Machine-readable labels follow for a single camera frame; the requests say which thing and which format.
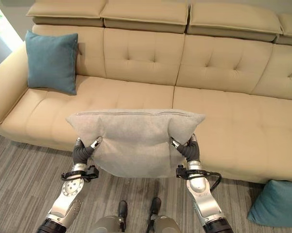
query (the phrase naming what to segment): sofa headrest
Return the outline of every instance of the sofa headrest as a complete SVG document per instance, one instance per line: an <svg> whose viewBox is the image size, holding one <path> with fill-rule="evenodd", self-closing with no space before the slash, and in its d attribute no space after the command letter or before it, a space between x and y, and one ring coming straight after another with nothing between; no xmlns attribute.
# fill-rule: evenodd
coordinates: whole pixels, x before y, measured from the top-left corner
<svg viewBox="0 0 292 233"><path fill-rule="evenodd" d="M102 27L106 0L36 0L27 16L36 24Z"/></svg>
<svg viewBox="0 0 292 233"><path fill-rule="evenodd" d="M273 41L281 28L277 15L268 9L233 3L193 3L188 33Z"/></svg>
<svg viewBox="0 0 292 233"><path fill-rule="evenodd" d="M164 0L109 0L101 17L105 27L184 33L188 4Z"/></svg>
<svg viewBox="0 0 292 233"><path fill-rule="evenodd" d="M280 14L283 34L276 40L277 44L292 45L292 14Z"/></svg>

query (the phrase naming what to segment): sofa armrest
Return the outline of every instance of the sofa armrest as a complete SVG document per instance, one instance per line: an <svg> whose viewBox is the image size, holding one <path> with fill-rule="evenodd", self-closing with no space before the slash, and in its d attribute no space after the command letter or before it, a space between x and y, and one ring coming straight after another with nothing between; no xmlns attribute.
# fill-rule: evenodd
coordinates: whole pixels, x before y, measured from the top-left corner
<svg viewBox="0 0 292 233"><path fill-rule="evenodd" d="M27 91L27 53L25 43L0 64L0 124Z"/></svg>

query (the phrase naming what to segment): gray pillow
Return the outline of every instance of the gray pillow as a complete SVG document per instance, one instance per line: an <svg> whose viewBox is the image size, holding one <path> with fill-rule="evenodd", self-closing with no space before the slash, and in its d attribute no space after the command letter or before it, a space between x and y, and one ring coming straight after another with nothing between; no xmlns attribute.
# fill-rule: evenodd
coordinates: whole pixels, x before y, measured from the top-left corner
<svg viewBox="0 0 292 233"><path fill-rule="evenodd" d="M53 88L76 95L78 34L43 36L27 31L28 86Z"/></svg>
<svg viewBox="0 0 292 233"><path fill-rule="evenodd" d="M86 146L98 136L97 165L121 177L173 177L184 158L170 136L186 143L205 116L176 109L109 109L77 113L67 121Z"/></svg>

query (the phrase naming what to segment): black cable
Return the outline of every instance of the black cable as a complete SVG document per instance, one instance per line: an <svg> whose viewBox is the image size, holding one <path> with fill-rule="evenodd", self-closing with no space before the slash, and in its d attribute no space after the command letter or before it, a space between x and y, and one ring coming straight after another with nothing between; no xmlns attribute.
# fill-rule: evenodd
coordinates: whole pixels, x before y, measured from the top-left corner
<svg viewBox="0 0 292 233"><path fill-rule="evenodd" d="M205 177L206 178L208 176L218 176L218 179L215 181L213 186L210 188L210 192L213 192L215 190L215 188L222 181L222 175L220 173L218 173L218 172L211 172L211 171L205 171L205 170L188 170L187 174L188 175L195 175L196 174L196 176L188 177L186 180L192 180L192 179L200 178L200 177Z"/></svg>

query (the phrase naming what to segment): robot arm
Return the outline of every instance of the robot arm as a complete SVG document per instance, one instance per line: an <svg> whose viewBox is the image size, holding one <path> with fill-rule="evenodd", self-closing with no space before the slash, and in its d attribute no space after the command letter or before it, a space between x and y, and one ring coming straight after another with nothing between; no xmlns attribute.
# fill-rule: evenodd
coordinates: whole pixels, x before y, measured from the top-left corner
<svg viewBox="0 0 292 233"><path fill-rule="evenodd" d="M200 151L195 135L187 146L181 145L171 137L171 144L186 158L187 168L179 165L177 177L187 180L187 189L193 199L194 209L206 233L233 233L221 208L211 194L221 180L221 175L216 172L202 170ZM206 178L208 175L218 176L218 180L210 188Z"/></svg>
<svg viewBox="0 0 292 233"><path fill-rule="evenodd" d="M79 214L84 198L87 196L88 183L99 175L95 166L87 167L87 159L101 142L102 137L99 137L86 148L80 138L77 139L72 153L72 170L62 174L62 179L65 182L61 193L48 212L45 221L38 228L37 233L65 233L73 223Z"/></svg>

